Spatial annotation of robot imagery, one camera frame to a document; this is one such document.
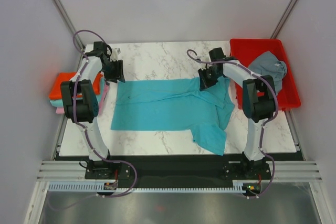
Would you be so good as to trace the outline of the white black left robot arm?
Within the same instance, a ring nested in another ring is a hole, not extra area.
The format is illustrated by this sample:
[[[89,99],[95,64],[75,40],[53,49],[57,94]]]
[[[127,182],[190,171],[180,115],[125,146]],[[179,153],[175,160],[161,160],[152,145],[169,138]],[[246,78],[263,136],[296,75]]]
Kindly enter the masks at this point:
[[[119,54],[119,48],[111,48],[103,41],[94,42],[93,50],[82,56],[74,77],[60,85],[65,116],[81,132],[88,149],[89,164],[97,166],[97,173],[103,178],[114,175],[115,165],[108,160],[110,152],[99,130],[99,102],[93,83],[99,73],[108,82],[125,82],[123,60],[119,59]]]

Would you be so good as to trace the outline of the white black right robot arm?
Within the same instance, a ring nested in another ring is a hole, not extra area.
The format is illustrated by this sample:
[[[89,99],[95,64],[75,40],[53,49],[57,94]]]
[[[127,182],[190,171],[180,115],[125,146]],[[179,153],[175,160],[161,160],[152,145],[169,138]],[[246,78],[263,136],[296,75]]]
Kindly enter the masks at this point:
[[[226,57],[222,48],[212,49],[209,57],[210,61],[195,59],[205,65],[198,70],[201,91],[214,86],[219,77],[229,78],[242,88],[241,105],[248,119],[248,133],[240,172],[245,178],[254,178],[266,158],[262,147],[265,126],[279,110],[273,78],[253,72],[234,57]]]

